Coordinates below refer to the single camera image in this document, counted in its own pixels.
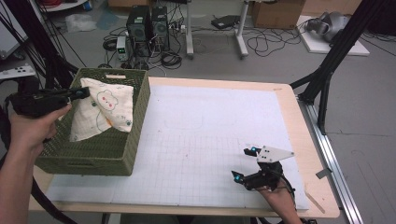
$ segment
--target wooden table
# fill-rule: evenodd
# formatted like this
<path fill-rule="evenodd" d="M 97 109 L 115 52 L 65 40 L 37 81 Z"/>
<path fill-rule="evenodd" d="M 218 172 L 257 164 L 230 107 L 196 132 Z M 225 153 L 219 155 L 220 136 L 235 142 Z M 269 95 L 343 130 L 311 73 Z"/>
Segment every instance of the wooden table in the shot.
<path fill-rule="evenodd" d="M 287 84 L 255 83 L 238 81 L 202 80 L 150 77 L 153 85 L 191 86 L 208 88 L 229 88 L 240 90 L 273 91 L 279 102 L 283 119 L 288 130 L 291 146 L 295 152 L 304 190 L 309 201 L 309 210 L 299 211 L 300 217 L 338 217 L 340 212 L 327 177 L 318 179 L 316 173 L 323 170 L 317 150 L 308 131 L 303 114 L 298 106 L 293 90 Z M 35 168 L 35 179 L 45 192 L 53 175 Z M 141 213 L 173 215 L 207 215 L 239 217 L 276 217 L 270 210 L 247 208 L 183 207 L 168 205 L 134 205 L 114 203 L 54 203 L 62 211 L 100 212 L 100 213 Z M 31 198 L 30 210 L 43 210 Z"/>

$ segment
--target desktop computer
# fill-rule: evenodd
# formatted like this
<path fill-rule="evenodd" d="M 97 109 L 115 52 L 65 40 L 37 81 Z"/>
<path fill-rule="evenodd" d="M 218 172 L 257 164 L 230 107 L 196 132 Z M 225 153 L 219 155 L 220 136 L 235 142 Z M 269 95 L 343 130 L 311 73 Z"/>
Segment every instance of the desktop computer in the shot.
<path fill-rule="evenodd" d="M 154 33 L 155 49 L 169 50 L 168 11 L 166 7 L 154 7 L 151 12 L 151 22 Z"/>
<path fill-rule="evenodd" d="M 126 22 L 135 57 L 148 57 L 154 46 L 149 6 L 132 6 Z"/>

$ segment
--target cardboard box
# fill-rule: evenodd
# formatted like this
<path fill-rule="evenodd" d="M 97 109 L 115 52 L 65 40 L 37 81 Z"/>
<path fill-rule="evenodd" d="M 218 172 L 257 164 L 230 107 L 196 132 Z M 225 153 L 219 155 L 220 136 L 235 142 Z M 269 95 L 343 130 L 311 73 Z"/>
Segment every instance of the cardboard box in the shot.
<path fill-rule="evenodd" d="M 274 4 L 255 3 L 254 27 L 294 29 L 303 10 L 305 0 L 282 0 Z"/>
<path fill-rule="evenodd" d="M 110 7 L 150 6 L 150 0 L 107 0 Z"/>
<path fill-rule="evenodd" d="M 323 12 L 338 11 L 342 14 L 353 15 L 361 0 L 306 0 L 303 15 L 320 16 Z"/>

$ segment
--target table leg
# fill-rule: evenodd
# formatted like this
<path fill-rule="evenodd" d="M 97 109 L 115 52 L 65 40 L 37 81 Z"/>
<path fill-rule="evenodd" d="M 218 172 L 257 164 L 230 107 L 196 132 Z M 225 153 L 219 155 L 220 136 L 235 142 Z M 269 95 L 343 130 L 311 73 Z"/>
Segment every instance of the table leg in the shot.
<path fill-rule="evenodd" d="M 191 33 L 191 0 L 187 1 L 187 32 L 186 32 L 186 48 L 187 56 L 192 59 L 194 56 L 194 47 L 192 45 L 192 33 Z"/>
<path fill-rule="evenodd" d="M 239 22 L 239 28 L 235 30 L 236 40 L 238 41 L 239 48 L 241 49 L 241 59 L 248 56 L 247 46 L 245 45 L 244 38 L 242 37 L 242 32 L 244 31 L 245 19 L 248 13 L 248 0 L 244 0 L 244 5 L 242 7 L 241 19 Z"/>

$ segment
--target green plastic basket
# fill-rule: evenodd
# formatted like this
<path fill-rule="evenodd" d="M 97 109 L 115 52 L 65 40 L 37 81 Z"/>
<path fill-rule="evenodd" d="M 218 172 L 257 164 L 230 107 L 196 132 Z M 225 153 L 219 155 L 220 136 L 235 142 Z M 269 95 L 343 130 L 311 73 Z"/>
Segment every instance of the green plastic basket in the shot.
<path fill-rule="evenodd" d="M 56 124 L 57 134 L 45 144 L 35 165 L 50 174 L 66 175 L 131 175 L 140 133 L 149 103 L 149 78 L 146 71 L 102 68 L 79 69 L 71 87 L 80 87 L 80 79 L 93 78 L 108 84 L 134 87 L 133 126 L 130 133 L 114 128 L 79 142 L 69 135 L 78 101 Z"/>

